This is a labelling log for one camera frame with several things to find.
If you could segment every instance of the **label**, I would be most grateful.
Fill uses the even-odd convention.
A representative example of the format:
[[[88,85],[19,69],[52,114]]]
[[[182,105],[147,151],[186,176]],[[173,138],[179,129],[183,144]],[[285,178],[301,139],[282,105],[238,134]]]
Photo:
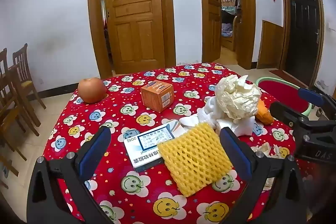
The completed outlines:
[[[170,97],[170,92],[167,92],[164,96],[161,97],[162,102],[167,101],[169,97]]]
[[[169,130],[167,130],[166,127],[138,136],[142,151],[155,147],[158,143],[165,142],[173,138],[174,136]]]
[[[163,104],[162,104],[162,108],[164,108],[165,106],[167,106],[169,104],[169,99],[167,101],[165,101]]]

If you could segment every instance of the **yellow foam net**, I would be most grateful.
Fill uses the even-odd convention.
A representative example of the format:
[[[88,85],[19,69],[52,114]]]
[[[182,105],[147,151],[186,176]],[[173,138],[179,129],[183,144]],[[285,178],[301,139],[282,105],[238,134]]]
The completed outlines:
[[[218,135],[207,123],[200,123],[157,147],[185,197],[217,181],[232,169]]]

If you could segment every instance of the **smiley face pattern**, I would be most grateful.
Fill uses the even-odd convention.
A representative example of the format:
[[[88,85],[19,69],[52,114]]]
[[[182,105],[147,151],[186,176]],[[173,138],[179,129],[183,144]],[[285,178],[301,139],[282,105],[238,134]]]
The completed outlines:
[[[86,104],[75,91],[54,126],[43,155],[53,160],[65,157],[70,151],[77,152],[101,126],[107,126],[111,132],[110,146],[85,186],[114,223],[217,223],[234,206],[245,187],[234,169],[185,198],[164,164],[135,172],[123,141],[162,122],[195,114],[197,108],[214,96],[219,80],[232,74],[236,73],[219,64],[203,63],[113,77],[105,82],[107,97],[96,104]],[[174,102],[161,113],[145,107],[140,94],[141,87],[157,77],[174,87]],[[264,92],[261,99],[268,108],[275,101]],[[253,129],[252,136],[241,136],[240,140],[250,147],[268,142],[270,154],[276,151],[281,158],[293,154],[295,143],[289,127],[275,121],[268,126],[258,122]],[[311,164],[298,163],[302,177],[312,173]],[[65,183],[59,184],[72,214],[83,219]],[[252,218],[263,210],[268,196],[269,191],[260,195]]]

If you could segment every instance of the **doorway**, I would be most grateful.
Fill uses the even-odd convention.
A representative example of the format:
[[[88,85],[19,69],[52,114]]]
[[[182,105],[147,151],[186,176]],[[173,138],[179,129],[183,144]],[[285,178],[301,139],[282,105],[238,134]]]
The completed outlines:
[[[284,42],[280,69],[304,86],[317,77],[324,37],[322,0],[283,0]]]
[[[235,7],[235,0],[202,0],[202,61],[218,62],[228,54],[238,65],[250,69],[255,37],[255,0],[240,0],[241,13],[232,17],[232,37],[222,38],[224,6]]]
[[[100,77],[111,77],[101,0],[88,7]],[[173,0],[105,0],[105,8],[116,74],[176,65]]]

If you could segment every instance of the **wooden wainscoting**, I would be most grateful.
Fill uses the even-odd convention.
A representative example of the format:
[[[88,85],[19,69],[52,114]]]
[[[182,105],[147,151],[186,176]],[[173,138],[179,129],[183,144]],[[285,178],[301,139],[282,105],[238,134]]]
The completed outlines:
[[[277,68],[283,47],[283,27],[266,20],[262,21],[258,69]]]

